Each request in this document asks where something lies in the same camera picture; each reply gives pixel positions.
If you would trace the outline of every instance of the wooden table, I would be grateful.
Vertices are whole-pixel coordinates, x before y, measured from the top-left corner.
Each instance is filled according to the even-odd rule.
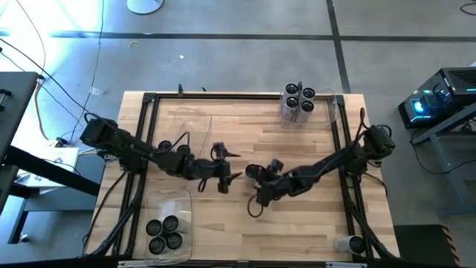
[[[135,133],[143,92],[125,92],[119,113],[119,127]],[[345,95],[347,117],[352,136],[356,133],[363,95]],[[167,100],[159,105],[153,144],[162,141],[169,131],[175,111],[187,107],[212,116],[212,134],[205,152],[215,141],[223,141],[237,159],[227,159],[233,172],[244,171],[251,163],[266,166],[277,158],[288,170],[309,165],[334,153],[332,130],[321,124],[310,130],[284,130],[279,124],[277,100]],[[144,128],[143,140],[147,134]],[[380,171],[369,167],[368,173],[381,178]],[[104,172],[97,206],[105,192],[120,176],[118,163],[111,163]],[[243,183],[243,176],[234,180],[229,194],[220,194],[217,180],[209,179],[204,193],[197,192],[199,181],[188,182],[170,177],[156,165],[149,164],[142,202],[141,218],[133,258],[142,259],[147,249],[145,225],[148,221],[147,194],[158,189],[187,189],[193,200],[193,260],[255,260],[255,261],[350,261],[351,256],[334,251],[336,237],[347,236],[338,172],[323,176],[313,189],[297,197],[284,197],[272,202],[257,219],[248,216],[246,203],[253,190]],[[112,192],[92,230],[87,252],[96,249],[116,224],[125,180]],[[367,220],[390,252],[399,255],[385,190],[373,179],[362,177],[362,194]],[[129,234],[126,226],[121,249]]]

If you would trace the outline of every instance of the wooden tabletop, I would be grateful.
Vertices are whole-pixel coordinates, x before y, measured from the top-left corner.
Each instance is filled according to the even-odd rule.
[[[120,128],[135,133],[143,94],[125,92],[118,119]],[[359,122],[358,111],[365,107],[364,97],[344,97],[350,132],[354,135]],[[283,129],[279,122],[278,105],[278,100],[161,99],[153,144],[157,146],[160,141],[170,138],[168,132],[176,110],[179,107],[187,107],[206,112],[212,118],[210,140],[204,150],[206,153],[201,157],[209,158],[212,143],[223,141],[229,151],[241,155],[236,159],[227,159],[233,172],[244,171],[249,164],[267,166],[273,158],[282,161],[283,170],[288,170],[298,165],[312,164],[335,152],[332,130],[327,124],[313,124],[305,130]],[[325,121],[322,115],[323,113],[316,112],[312,121]],[[147,127],[148,124],[144,128],[143,140]],[[368,173],[382,178],[380,171],[373,167],[369,167]],[[96,209],[105,192],[120,174],[117,162],[106,167]],[[142,259],[147,250],[145,225],[149,220],[146,202],[148,194],[164,189],[187,189],[193,203],[191,259],[351,260],[349,254],[336,252],[332,247],[335,238],[347,236],[337,171],[323,176],[321,181],[305,194],[272,202],[257,219],[250,217],[246,210],[247,201],[254,191],[245,186],[243,179],[244,176],[240,176],[232,182],[229,194],[220,194],[216,188],[217,180],[209,179],[205,192],[199,193],[198,181],[188,182],[168,176],[156,165],[149,164],[133,258]],[[87,245],[87,252],[96,249],[116,224],[125,181],[124,179],[113,190],[100,212]],[[363,176],[361,189],[370,227],[390,252],[399,255],[384,188],[375,180]],[[126,247],[129,224],[124,234],[122,250]]]

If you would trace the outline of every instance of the concrete floor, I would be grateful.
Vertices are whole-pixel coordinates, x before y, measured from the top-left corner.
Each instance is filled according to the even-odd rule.
[[[91,84],[97,40],[50,38],[48,33],[98,31],[100,1],[20,1],[42,33],[46,70],[82,103]],[[345,36],[476,36],[476,17],[459,11],[465,0],[333,2],[338,29]],[[165,0],[158,12],[147,16],[130,13],[125,1],[105,3],[104,31],[111,33],[332,36],[326,0]],[[42,61],[36,34],[14,1],[8,2],[0,16],[0,27],[10,31],[10,36],[3,38],[35,61]],[[134,40],[138,43],[131,47]],[[435,214],[438,208],[451,205],[447,185],[441,176],[425,173],[416,163],[408,143],[411,131],[403,128],[396,107],[439,68],[476,62],[476,39],[472,41],[342,42],[351,92],[364,94],[371,122],[393,129],[397,150],[385,159],[382,174],[394,224],[441,223],[449,227],[461,263],[467,267],[476,267],[476,214],[445,219]],[[21,55],[2,48],[25,69],[36,70]],[[16,69],[3,57],[0,68]],[[210,91],[278,92],[284,84],[296,80],[316,89],[343,92],[332,38],[103,39],[94,84],[100,94],[91,97],[88,108],[116,118],[125,90],[176,90],[181,83],[186,91],[205,87]],[[47,81],[45,86],[75,115],[80,113],[53,83]],[[35,127],[31,108],[25,120],[31,120],[29,125]],[[74,119],[44,92],[39,93],[39,111],[47,137],[53,139],[72,130]],[[464,141],[465,145],[473,143]],[[454,146],[448,147],[448,153],[456,157]],[[438,170],[431,151],[424,146],[420,149],[428,168]],[[455,163],[471,159],[473,152],[458,151]],[[455,175],[463,176],[474,167],[467,165]],[[25,227],[32,243],[5,245],[19,203],[10,198],[0,217],[1,262],[73,258],[79,254],[80,238],[89,226],[91,212],[32,214]]]

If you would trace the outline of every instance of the white round base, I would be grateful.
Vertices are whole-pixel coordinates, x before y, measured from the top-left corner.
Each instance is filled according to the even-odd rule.
[[[162,6],[164,0],[127,0],[127,8],[137,14],[148,14]]]

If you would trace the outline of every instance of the cluster of cups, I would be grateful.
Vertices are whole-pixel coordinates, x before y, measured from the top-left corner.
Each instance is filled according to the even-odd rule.
[[[190,238],[184,233],[183,220],[170,215],[164,220],[151,220],[147,223],[146,232],[154,237],[149,242],[149,251],[154,255],[165,254],[171,250],[183,249],[190,245]]]
[[[284,89],[281,98],[281,117],[286,121],[305,123],[311,117],[314,110],[315,91],[311,88],[302,89],[303,84],[299,82],[289,84]]]

